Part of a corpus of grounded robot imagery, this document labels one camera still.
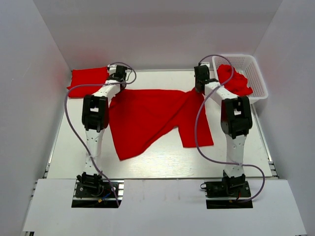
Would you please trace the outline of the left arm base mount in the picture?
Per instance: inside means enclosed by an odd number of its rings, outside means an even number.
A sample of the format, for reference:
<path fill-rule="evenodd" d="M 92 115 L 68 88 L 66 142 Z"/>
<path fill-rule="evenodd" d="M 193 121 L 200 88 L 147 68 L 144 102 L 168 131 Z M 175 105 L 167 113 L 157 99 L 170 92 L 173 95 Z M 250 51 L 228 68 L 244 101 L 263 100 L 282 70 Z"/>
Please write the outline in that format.
<path fill-rule="evenodd" d="M 124 181 L 109 183 L 99 174 L 83 172 L 76 177 L 72 208 L 118 208 L 124 193 Z"/>

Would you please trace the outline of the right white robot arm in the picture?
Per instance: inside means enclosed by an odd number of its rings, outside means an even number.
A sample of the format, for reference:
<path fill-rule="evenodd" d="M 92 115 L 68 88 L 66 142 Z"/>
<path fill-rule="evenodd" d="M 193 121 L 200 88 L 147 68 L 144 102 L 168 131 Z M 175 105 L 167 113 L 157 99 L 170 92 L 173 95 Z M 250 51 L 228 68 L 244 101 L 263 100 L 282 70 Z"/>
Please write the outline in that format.
<path fill-rule="evenodd" d="M 234 196 L 245 183 L 242 166 L 244 145 L 249 130 L 252 128 L 252 114 L 247 96 L 237 96 L 210 78 L 209 67 L 199 64 L 194 67 L 195 88 L 220 105 L 220 124 L 226 136 L 226 162 L 223 170 L 223 192 Z"/>

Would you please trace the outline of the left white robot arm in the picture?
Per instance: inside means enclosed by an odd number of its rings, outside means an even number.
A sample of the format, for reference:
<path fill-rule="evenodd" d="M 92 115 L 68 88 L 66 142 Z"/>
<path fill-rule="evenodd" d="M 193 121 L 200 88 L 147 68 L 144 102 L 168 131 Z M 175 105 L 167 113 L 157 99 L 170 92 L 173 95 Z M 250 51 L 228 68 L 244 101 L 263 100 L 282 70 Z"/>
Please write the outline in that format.
<path fill-rule="evenodd" d="M 102 139 L 109 125 L 109 103 L 127 86 L 127 65 L 89 69 L 84 73 L 81 87 L 83 88 L 82 125 L 86 140 L 86 170 L 105 177 L 103 171 L 96 165 L 101 157 Z"/>

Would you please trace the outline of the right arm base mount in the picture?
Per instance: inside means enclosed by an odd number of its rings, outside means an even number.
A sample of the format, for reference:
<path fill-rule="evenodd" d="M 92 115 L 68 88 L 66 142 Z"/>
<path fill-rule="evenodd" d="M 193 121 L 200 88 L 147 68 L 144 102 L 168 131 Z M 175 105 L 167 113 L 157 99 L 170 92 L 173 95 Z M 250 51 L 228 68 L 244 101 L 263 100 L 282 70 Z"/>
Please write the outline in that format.
<path fill-rule="evenodd" d="M 251 190 L 244 174 L 239 177 L 223 174 L 220 181 L 206 181 L 200 189 L 205 191 L 207 209 L 253 208 Z"/>

